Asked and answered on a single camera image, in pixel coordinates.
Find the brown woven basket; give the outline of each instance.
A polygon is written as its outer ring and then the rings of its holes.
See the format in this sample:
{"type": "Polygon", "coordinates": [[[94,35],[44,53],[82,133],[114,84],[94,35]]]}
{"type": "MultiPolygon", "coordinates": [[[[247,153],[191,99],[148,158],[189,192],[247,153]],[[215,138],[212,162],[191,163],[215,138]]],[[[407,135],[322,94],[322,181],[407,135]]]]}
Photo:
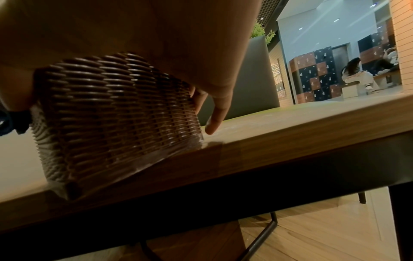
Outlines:
{"type": "Polygon", "coordinates": [[[48,182],[66,199],[202,141],[188,84],[132,53],[64,60],[34,80],[33,134],[48,182]]]}

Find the gray partition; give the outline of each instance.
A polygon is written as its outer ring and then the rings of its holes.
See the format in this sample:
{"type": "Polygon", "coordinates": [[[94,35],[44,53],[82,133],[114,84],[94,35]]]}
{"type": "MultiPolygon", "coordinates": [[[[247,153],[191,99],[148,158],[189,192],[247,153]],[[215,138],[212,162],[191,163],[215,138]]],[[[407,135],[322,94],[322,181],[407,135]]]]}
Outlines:
{"type": "MultiPolygon", "coordinates": [[[[252,38],[235,84],[232,106],[225,119],[279,106],[265,38],[263,36],[252,38]]],[[[201,125],[206,124],[213,109],[214,102],[208,97],[198,114],[201,125]]]]}

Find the seated person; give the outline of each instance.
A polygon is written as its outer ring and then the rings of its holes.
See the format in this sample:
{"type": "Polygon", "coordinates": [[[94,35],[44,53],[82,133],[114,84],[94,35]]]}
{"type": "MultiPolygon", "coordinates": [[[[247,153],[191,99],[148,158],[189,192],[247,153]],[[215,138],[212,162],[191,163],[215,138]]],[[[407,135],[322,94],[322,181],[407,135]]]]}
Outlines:
{"type": "Polygon", "coordinates": [[[374,64],[373,69],[378,71],[377,74],[399,70],[399,57],[396,47],[385,50],[383,58],[374,64]]]}
{"type": "Polygon", "coordinates": [[[365,85],[366,90],[379,89],[377,83],[373,79],[373,75],[368,71],[360,71],[360,58],[354,58],[349,61],[347,66],[341,71],[342,79],[345,83],[360,82],[365,85]]]}

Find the black metal leg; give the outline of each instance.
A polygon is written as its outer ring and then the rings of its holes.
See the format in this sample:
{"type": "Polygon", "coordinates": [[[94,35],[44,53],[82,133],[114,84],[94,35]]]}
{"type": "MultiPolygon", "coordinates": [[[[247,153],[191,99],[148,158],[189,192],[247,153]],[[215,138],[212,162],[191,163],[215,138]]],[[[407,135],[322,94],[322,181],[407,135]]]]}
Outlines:
{"type": "Polygon", "coordinates": [[[413,219],[411,202],[413,197],[413,182],[391,186],[391,208],[395,221],[397,244],[400,261],[413,260],[413,219]]]}
{"type": "Polygon", "coordinates": [[[365,192],[359,193],[358,199],[360,200],[361,204],[366,204],[366,193],[365,192]]]}
{"type": "Polygon", "coordinates": [[[141,242],[142,251],[151,261],[162,261],[146,244],[146,241],[141,242]]]}
{"type": "Polygon", "coordinates": [[[258,237],[255,238],[255,240],[237,259],[237,261],[248,261],[254,255],[254,253],[260,248],[264,241],[271,235],[271,233],[274,231],[277,225],[277,216],[275,215],[275,212],[271,212],[270,223],[264,228],[264,230],[258,235],[258,237]]]}

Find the black hair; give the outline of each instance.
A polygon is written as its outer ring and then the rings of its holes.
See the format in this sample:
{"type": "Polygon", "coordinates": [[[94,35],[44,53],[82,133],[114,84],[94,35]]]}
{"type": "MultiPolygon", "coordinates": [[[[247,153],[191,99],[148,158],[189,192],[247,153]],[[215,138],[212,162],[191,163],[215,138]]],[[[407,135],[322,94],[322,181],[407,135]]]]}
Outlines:
{"type": "Polygon", "coordinates": [[[354,58],[353,60],[349,61],[347,66],[345,67],[349,75],[353,75],[357,73],[358,64],[361,62],[360,57],[354,58]]]}

